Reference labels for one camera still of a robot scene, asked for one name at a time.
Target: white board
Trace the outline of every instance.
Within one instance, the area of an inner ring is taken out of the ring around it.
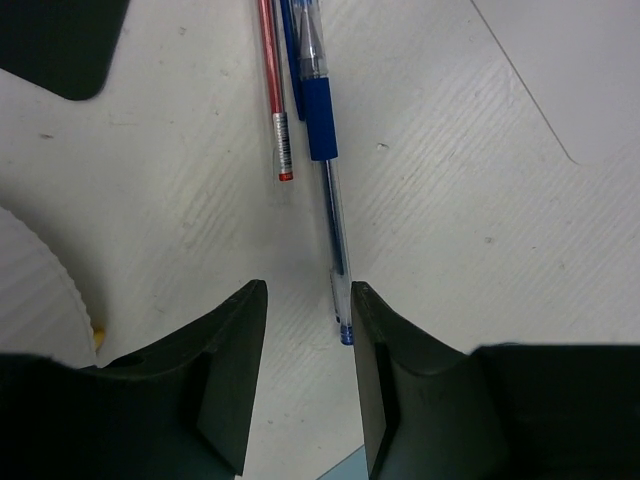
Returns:
[[[475,0],[573,161],[593,164],[640,131],[640,2]]]

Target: blue pen grip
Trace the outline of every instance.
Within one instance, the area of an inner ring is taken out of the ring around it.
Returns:
[[[328,78],[302,82],[302,98],[309,134],[311,160],[326,162],[338,156],[336,127],[333,123],[331,89]]]

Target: red pen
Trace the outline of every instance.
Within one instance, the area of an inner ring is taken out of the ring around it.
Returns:
[[[276,29],[276,10],[273,0],[257,0],[260,12],[260,30],[262,47],[269,90],[269,105],[276,141],[275,155],[278,159],[278,180],[293,180],[291,162],[291,145],[289,142],[289,125],[284,105],[284,88],[282,86],[282,65]]]

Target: table surface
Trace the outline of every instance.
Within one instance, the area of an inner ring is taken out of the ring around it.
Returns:
[[[640,142],[571,162],[468,0],[326,0],[353,277],[462,350],[640,341]],[[0,72],[0,204],[106,327],[102,364],[252,278],[269,317],[245,478],[314,479],[362,443],[304,131],[270,181],[252,0],[133,0],[107,85]]]

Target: blue pen end plug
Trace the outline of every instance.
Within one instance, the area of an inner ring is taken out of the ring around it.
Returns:
[[[351,325],[340,326],[340,341],[343,345],[353,345],[353,327]]]

